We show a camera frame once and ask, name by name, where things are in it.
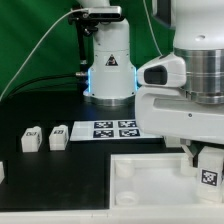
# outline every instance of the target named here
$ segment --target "white block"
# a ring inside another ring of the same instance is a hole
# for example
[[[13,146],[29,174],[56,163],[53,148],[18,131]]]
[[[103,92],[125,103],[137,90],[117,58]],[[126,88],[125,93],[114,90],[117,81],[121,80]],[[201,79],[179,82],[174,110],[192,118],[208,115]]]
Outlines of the white block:
[[[172,136],[164,136],[164,141],[167,148],[180,148],[180,138],[172,137]]]
[[[4,174],[4,168],[3,168],[3,163],[0,162],[0,184],[4,180],[5,174]]]
[[[187,154],[184,154],[183,157],[181,158],[180,171],[185,176],[196,177],[198,169],[191,166],[192,164],[191,160],[192,160],[191,157],[189,157]]]
[[[27,128],[21,139],[21,142],[23,152],[38,152],[42,142],[41,128]]]
[[[222,202],[222,171],[224,150],[204,147],[198,157],[197,195],[206,200]]]
[[[65,150],[68,143],[68,127],[61,125],[59,127],[54,127],[49,137],[50,150],[59,151]]]
[[[116,175],[121,178],[134,176],[135,167],[131,159],[117,160],[115,162]]]

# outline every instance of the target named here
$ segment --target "warning label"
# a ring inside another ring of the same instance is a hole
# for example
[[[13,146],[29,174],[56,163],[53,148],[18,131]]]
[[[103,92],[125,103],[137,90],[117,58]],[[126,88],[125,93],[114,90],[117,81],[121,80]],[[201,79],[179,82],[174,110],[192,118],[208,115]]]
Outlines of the warning label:
[[[113,55],[111,55],[110,58],[108,59],[106,66],[118,66],[116,59]]]

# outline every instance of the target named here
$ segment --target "green backdrop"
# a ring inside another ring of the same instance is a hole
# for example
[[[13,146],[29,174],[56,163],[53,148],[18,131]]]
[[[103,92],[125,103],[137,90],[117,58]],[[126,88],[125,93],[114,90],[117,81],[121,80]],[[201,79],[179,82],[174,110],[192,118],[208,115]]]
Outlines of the green backdrop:
[[[151,0],[146,2],[151,13]],[[47,29],[67,13],[73,4],[77,2],[75,0],[0,0],[0,91]],[[158,56],[142,0],[111,0],[111,5],[120,5],[130,23],[132,63],[138,68]],[[162,53],[172,51],[173,31],[154,20],[152,25]],[[89,61],[92,61],[92,40],[86,38],[85,42]],[[65,19],[41,44],[12,87],[36,77],[66,74],[78,70],[76,31]]]

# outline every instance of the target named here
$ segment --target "small white cube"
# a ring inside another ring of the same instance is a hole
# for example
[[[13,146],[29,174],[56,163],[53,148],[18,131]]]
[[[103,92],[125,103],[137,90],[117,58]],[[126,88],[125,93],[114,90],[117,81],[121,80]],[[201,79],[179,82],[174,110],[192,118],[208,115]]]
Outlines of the small white cube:
[[[222,202],[222,171],[224,150],[204,147],[198,157],[197,195],[206,200]]]
[[[41,128],[27,128],[21,139],[21,142],[23,152],[38,152],[42,142]]]
[[[59,127],[54,127],[49,137],[50,150],[59,151],[65,150],[68,143],[68,127],[61,125]]]

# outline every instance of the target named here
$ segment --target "black cable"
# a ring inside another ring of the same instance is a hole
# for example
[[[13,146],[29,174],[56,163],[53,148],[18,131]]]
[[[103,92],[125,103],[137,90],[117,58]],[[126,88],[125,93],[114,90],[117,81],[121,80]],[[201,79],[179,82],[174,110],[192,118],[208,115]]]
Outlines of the black cable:
[[[10,93],[8,94],[8,96],[6,97],[9,98],[11,95],[14,95],[16,92],[18,92],[20,89],[26,87],[26,86],[29,86],[33,83],[37,83],[37,82],[41,82],[41,81],[46,81],[46,80],[54,80],[54,79],[62,79],[62,78],[75,78],[75,75],[72,73],[72,74],[65,74],[65,75],[54,75],[54,76],[44,76],[44,77],[39,77],[39,78],[35,78],[35,79],[31,79],[27,82],[24,82],[20,85],[18,85],[17,87],[15,87],[14,89],[12,89],[10,91]]]
[[[57,84],[57,85],[46,85],[46,86],[36,87],[36,88],[28,89],[28,90],[22,90],[19,92],[17,91],[16,93],[12,94],[10,96],[10,98],[12,98],[15,95],[20,94],[20,93],[27,93],[27,92],[32,92],[35,90],[40,90],[40,89],[45,89],[45,88],[52,88],[52,87],[66,86],[66,85],[77,85],[77,84],[80,84],[80,83],[67,82],[67,83],[61,83],[61,84]]]

